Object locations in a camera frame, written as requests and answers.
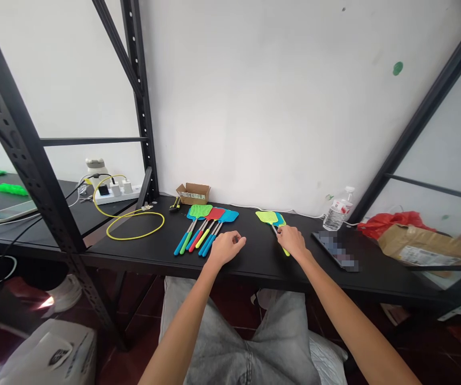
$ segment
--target smartphone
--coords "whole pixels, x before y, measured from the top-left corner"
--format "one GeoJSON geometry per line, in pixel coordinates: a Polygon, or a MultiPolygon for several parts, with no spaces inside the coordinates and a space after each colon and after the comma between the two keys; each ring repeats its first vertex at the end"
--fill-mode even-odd
{"type": "Polygon", "coordinates": [[[329,256],[339,265],[340,268],[347,272],[360,272],[361,266],[353,255],[346,254],[346,248],[337,238],[337,232],[312,233],[312,237],[327,252],[329,256]]]}
{"type": "Polygon", "coordinates": [[[0,223],[9,222],[37,211],[33,201],[27,201],[7,209],[0,210],[0,223]]]}

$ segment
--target white wall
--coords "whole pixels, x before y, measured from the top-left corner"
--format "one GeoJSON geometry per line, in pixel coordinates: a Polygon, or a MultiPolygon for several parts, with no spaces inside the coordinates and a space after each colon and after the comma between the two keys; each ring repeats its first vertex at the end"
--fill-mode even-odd
{"type": "MultiPolygon", "coordinates": [[[[124,41],[120,1],[106,3],[124,41]]],[[[0,46],[40,137],[138,136],[132,88],[91,1],[0,0],[0,46]]],[[[60,179],[84,175],[86,157],[144,176],[137,143],[46,151],[60,179]]],[[[1,145],[0,168],[14,171],[1,145]]]]}
{"type": "MultiPolygon", "coordinates": [[[[461,40],[460,0],[141,7],[161,191],[206,183],[215,201],[312,214],[345,185],[360,198],[461,40]]],[[[0,0],[0,45],[41,136],[136,135],[90,1],[0,0]]],[[[138,144],[87,147],[47,149],[57,176],[121,148],[110,171],[142,177],[138,144]]]]}
{"type": "Polygon", "coordinates": [[[453,0],[143,0],[142,18],[161,190],[312,214],[360,197],[461,40],[453,0]]]}
{"type": "MultiPolygon", "coordinates": [[[[461,76],[396,175],[461,191],[461,76]]],[[[420,212],[428,226],[453,236],[461,234],[461,198],[393,180],[366,216],[386,212],[395,204],[420,212]]]]}

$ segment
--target hand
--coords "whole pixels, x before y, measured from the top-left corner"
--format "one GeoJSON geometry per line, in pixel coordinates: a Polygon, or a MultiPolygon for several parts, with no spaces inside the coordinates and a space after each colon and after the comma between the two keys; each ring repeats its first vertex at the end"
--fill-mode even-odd
{"type": "Polygon", "coordinates": [[[237,231],[218,235],[213,242],[208,263],[215,264],[220,269],[233,260],[236,254],[246,244],[246,237],[241,237],[237,231]]]}
{"type": "Polygon", "coordinates": [[[298,260],[303,256],[310,255],[310,251],[305,247],[305,239],[296,227],[281,226],[278,228],[278,243],[291,255],[298,260]]]}

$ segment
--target yellow cable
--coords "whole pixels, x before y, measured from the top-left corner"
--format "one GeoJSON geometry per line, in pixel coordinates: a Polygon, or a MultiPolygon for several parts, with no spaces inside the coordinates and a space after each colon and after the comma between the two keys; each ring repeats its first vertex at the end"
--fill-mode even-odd
{"type": "Polygon", "coordinates": [[[98,206],[97,202],[95,201],[95,194],[97,193],[98,191],[98,188],[100,187],[100,185],[102,183],[104,183],[106,180],[108,179],[111,179],[111,178],[114,178],[116,176],[121,176],[125,179],[127,179],[127,177],[125,175],[112,175],[112,176],[108,176],[106,179],[102,179],[101,182],[98,184],[98,186],[95,188],[94,192],[93,192],[93,203],[95,205],[95,207],[97,208],[98,211],[100,211],[103,215],[105,215],[106,217],[111,217],[111,218],[116,218],[114,221],[111,222],[111,224],[108,226],[108,228],[106,229],[106,235],[115,240],[115,241],[130,241],[130,240],[133,240],[133,239],[139,239],[139,238],[144,238],[146,236],[149,236],[150,234],[153,234],[155,233],[157,230],[159,230],[162,225],[165,224],[165,217],[164,215],[160,214],[160,213],[155,213],[155,212],[150,212],[150,211],[143,211],[143,210],[136,210],[136,211],[132,211],[130,213],[127,213],[125,215],[121,215],[121,216],[118,216],[118,215],[109,215],[109,214],[106,214],[104,211],[102,211],[100,209],[100,207],[98,206]],[[116,238],[114,236],[112,236],[110,233],[109,233],[109,229],[111,228],[111,226],[113,226],[116,222],[118,222],[120,219],[122,218],[130,218],[130,217],[137,217],[138,215],[145,215],[145,214],[152,214],[152,215],[159,215],[161,218],[162,218],[162,223],[161,223],[161,226],[159,226],[157,229],[145,234],[145,235],[140,235],[140,236],[137,236],[137,237],[132,237],[132,238],[116,238]]]}

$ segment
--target white bag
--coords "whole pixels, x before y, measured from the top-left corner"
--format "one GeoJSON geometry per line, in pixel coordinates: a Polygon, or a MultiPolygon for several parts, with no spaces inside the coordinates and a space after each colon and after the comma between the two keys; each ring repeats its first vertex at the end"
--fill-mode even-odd
{"type": "Polygon", "coordinates": [[[93,385],[96,339],[93,329],[50,319],[9,357],[0,385],[93,385]]]}

